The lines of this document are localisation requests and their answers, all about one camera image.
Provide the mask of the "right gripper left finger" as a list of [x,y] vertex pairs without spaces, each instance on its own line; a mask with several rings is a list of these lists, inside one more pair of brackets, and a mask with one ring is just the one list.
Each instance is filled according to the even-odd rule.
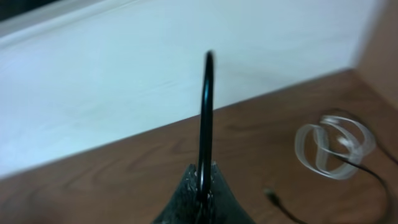
[[152,223],[194,224],[198,215],[196,167],[190,164],[171,199]]

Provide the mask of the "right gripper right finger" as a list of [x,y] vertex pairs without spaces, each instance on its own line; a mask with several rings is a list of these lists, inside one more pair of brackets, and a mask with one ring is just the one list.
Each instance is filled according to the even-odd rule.
[[209,206],[211,224],[255,224],[240,206],[216,162],[211,163]]

